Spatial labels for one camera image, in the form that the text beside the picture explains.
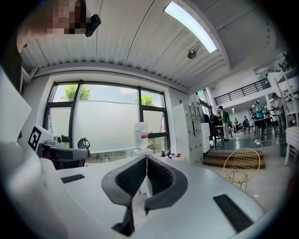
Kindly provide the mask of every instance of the small object on windowsill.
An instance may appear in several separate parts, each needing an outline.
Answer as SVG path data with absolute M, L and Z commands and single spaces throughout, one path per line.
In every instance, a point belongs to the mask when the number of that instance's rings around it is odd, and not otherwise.
M 149 148 L 144 148 L 144 149 L 136 148 L 133 151 L 138 155 L 153 155 L 154 154 L 154 151 Z

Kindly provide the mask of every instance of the black railing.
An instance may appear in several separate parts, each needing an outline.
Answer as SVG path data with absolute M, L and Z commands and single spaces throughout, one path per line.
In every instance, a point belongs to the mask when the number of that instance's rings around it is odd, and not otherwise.
M 265 78 L 263 80 L 257 81 L 255 83 L 249 84 L 247 86 L 244 86 L 238 90 L 229 92 L 224 95 L 220 95 L 220 96 L 214 98 L 214 100 L 216 101 L 217 105 L 220 105 L 225 102 L 229 102 L 234 99 L 238 99 L 238 98 L 250 95 L 250 94 L 258 92 L 258 91 L 262 91 L 262 90 L 270 88 L 270 87 L 271 87 L 271 85 L 268 82 L 268 79 Z

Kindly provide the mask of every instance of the ceiling lamp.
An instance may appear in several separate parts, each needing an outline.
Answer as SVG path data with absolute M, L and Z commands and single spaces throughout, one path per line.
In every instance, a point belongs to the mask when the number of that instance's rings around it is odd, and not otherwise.
M 188 56 L 189 59 L 195 58 L 196 57 L 196 51 L 194 51 L 194 50 L 189 51 L 187 56 Z
M 177 19 L 185 27 L 187 27 L 193 34 L 201 41 L 201 43 L 206 47 L 209 53 L 217 49 L 213 40 L 209 34 L 203 29 L 203 27 L 183 8 L 179 5 L 171 2 L 164 10 L 167 14 Z

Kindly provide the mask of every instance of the plastic bottle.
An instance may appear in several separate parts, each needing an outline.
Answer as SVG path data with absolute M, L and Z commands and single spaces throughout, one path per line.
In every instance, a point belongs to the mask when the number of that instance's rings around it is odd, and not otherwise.
M 137 149 L 144 149 L 149 144 L 148 139 L 148 124 L 140 122 L 134 125 L 134 139 L 135 147 Z

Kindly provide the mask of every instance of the tree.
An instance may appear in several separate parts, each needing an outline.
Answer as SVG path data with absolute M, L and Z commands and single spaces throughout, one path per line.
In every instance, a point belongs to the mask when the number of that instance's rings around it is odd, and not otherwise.
M 78 85 L 76 85 L 76 84 L 71 84 L 68 87 L 65 87 L 64 96 L 62 96 L 60 98 L 64 99 L 65 101 L 73 101 L 77 87 L 78 87 Z M 90 98 L 90 89 L 87 88 L 87 86 L 84 84 L 82 86 L 79 99 L 80 100 L 88 100 L 89 98 Z
M 156 106 L 153 104 L 154 97 L 150 95 L 142 95 L 141 96 L 141 104 L 142 105 L 147 105 L 147 106 Z M 135 104 L 138 104 L 138 99 L 135 98 Z

